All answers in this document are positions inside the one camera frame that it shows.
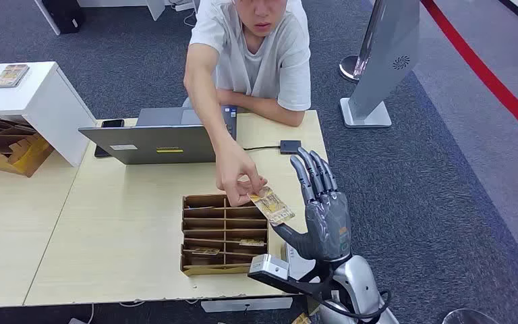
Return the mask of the person's right hand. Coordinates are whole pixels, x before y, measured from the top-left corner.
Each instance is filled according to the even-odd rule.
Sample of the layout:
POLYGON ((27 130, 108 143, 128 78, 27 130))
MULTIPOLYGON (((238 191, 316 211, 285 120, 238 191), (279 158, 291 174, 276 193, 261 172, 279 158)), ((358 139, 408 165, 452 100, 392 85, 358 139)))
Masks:
POLYGON ((256 164, 233 139, 220 142, 215 154, 216 185, 225 192, 232 207, 250 202, 248 195, 260 194, 267 185, 267 179, 258 174, 256 164))

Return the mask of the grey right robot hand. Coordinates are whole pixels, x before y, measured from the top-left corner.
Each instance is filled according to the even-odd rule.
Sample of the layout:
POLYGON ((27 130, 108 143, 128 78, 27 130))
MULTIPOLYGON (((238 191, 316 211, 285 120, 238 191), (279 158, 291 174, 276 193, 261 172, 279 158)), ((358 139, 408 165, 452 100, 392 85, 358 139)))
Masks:
POLYGON ((345 194, 339 191, 330 165, 315 152, 302 147, 291 156, 303 196, 306 233, 285 223, 274 231, 307 260, 341 261, 351 254, 351 217, 345 194))

